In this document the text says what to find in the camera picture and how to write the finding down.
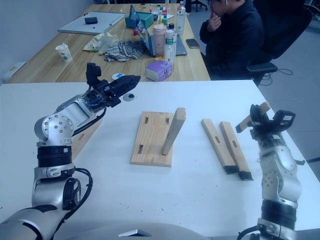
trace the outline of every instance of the teal box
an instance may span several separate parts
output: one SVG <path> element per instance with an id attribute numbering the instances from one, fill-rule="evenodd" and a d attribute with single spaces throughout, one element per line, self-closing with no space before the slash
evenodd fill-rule
<path id="1" fill-rule="evenodd" d="M 148 13 L 148 12 L 141 12 L 141 11 L 137 11 L 136 12 L 137 15 L 139 16 L 139 18 L 141 19 L 142 23 L 145 25 L 145 28 L 150 27 L 153 23 L 154 23 L 154 15 L 152 13 Z M 125 25 L 127 28 L 129 29 L 133 29 L 134 26 L 132 26 L 132 23 L 129 19 L 129 16 L 127 16 L 125 18 Z"/>

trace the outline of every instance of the black cable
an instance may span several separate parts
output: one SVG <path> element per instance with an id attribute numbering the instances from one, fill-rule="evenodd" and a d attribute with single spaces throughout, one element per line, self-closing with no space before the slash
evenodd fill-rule
<path id="1" fill-rule="evenodd" d="M 294 74 L 293 71 L 291 71 L 290 69 L 286 69 L 286 68 L 279 68 L 278 71 L 279 71 L 280 73 L 285 74 L 285 75 L 293 75 L 293 74 Z"/>
<path id="2" fill-rule="evenodd" d="M 85 191 L 85 194 L 83 195 L 82 199 L 80 200 L 80 203 L 78 204 L 78 206 L 75 207 L 75 209 L 69 211 L 66 215 L 64 215 L 63 219 L 59 222 L 58 226 L 56 227 L 56 230 L 54 233 L 56 233 L 59 228 L 61 227 L 61 225 L 68 219 L 70 218 L 81 206 L 82 204 L 85 203 L 85 201 L 87 200 L 87 198 L 89 197 L 90 193 L 91 193 L 91 190 L 92 190 L 92 186 L 94 184 L 94 180 L 93 178 L 91 177 L 91 173 L 89 172 L 89 170 L 85 169 L 85 168 L 76 168 L 75 169 L 77 172 L 79 173 L 82 173 L 82 174 L 85 174 L 88 176 L 89 178 L 89 182 L 88 184 L 86 185 L 87 186 L 87 189 Z"/>
<path id="3" fill-rule="evenodd" d="M 236 238 L 236 240 L 241 240 L 245 235 L 247 235 L 249 233 L 252 233 L 254 231 L 258 231 L 258 226 L 257 225 L 249 227 L 246 230 L 243 230 L 242 232 L 239 232 L 239 235 Z"/>
<path id="4" fill-rule="evenodd" d="M 320 162 L 320 157 L 307 160 L 306 162 L 307 162 L 308 164 Z"/>
<path id="5" fill-rule="evenodd" d="M 272 83 L 273 83 L 273 78 L 271 77 L 271 75 L 272 75 L 272 73 L 266 73 L 264 76 L 263 76 L 263 78 L 262 78 L 262 80 L 271 80 L 270 81 L 270 83 L 268 83 L 268 84 L 259 84 L 259 85 L 261 85 L 261 86 L 270 86 Z"/>
<path id="6" fill-rule="evenodd" d="M 291 75 L 293 75 L 294 74 L 294 72 L 293 71 L 291 71 L 290 69 L 287 69 L 287 68 L 279 68 L 278 70 L 277 70 L 277 72 L 280 72 L 280 73 L 282 73 L 282 74 L 285 74 L 285 75 L 289 75 L 289 76 L 291 76 Z M 263 78 L 262 78 L 262 80 L 270 80 L 270 83 L 268 83 L 268 84 L 259 84 L 260 86 L 270 86 L 272 83 L 273 83 L 273 78 L 272 78 L 272 75 L 273 74 L 273 72 L 268 72 L 268 73 L 266 73 L 264 76 L 263 76 Z"/>
<path id="7" fill-rule="evenodd" d="M 95 124 L 96 122 L 98 122 L 100 119 L 102 119 L 104 117 L 104 115 L 106 114 L 107 108 L 105 107 L 103 110 L 103 113 L 101 113 L 100 116 L 97 116 L 95 119 L 93 119 L 92 121 L 88 122 L 87 124 L 83 125 L 82 127 L 78 128 L 77 130 L 74 131 L 73 136 L 83 132 L 84 130 L 90 128 L 93 124 Z"/>

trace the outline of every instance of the paper cup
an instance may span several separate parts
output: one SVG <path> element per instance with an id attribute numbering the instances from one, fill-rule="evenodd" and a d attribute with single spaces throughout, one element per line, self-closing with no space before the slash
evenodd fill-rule
<path id="1" fill-rule="evenodd" d="M 59 53 L 60 57 L 63 59 L 65 62 L 70 62 L 72 61 L 72 56 L 70 54 L 68 45 L 65 43 L 62 43 L 59 46 L 55 47 L 55 50 Z"/>

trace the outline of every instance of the black jacket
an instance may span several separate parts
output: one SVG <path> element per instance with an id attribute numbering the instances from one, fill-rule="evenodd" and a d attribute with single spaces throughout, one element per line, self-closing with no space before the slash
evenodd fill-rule
<path id="1" fill-rule="evenodd" d="M 215 32 L 207 31 L 208 22 L 201 26 L 200 39 L 206 44 L 205 62 L 209 74 L 227 78 L 245 76 L 245 66 L 263 45 L 265 35 L 252 0 L 246 0 L 231 15 L 223 15 Z"/>

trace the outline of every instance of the robotic arm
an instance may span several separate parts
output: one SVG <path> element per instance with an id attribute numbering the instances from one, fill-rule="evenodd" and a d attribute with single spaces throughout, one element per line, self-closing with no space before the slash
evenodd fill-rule
<path id="1" fill-rule="evenodd" d="M 290 111 L 277 111 L 270 120 L 267 114 L 261 114 L 258 105 L 250 109 L 252 121 L 248 123 L 251 136 L 257 140 L 260 148 L 262 168 L 262 215 L 257 226 L 239 233 L 238 240 L 245 234 L 251 234 L 250 240 L 295 240 L 296 212 L 301 185 L 297 179 L 297 163 L 291 155 L 281 132 L 288 129 L 295 114 Z"/>
<path id="2" fill-rule="evenodd" d="M 50 240 L 88 198 L 93 180 L 88 170 L 76 168 L 72 162 L 72 136 L 100 120 L 106 108 L 118 105 L 119 97 L 134 89 L 140 80 L 140 76 L 126 75 L 108 83 L 100 81 L 99 76 L 100 67 L 88 63 L 89 89 L 36 122 L 38 166 L 34 169 L 32 207 L 16 212 L 0 224 L 1 240 Z M 72 177 L 75 171 L 89 177 L 82 198 L 80 181 Z"/>

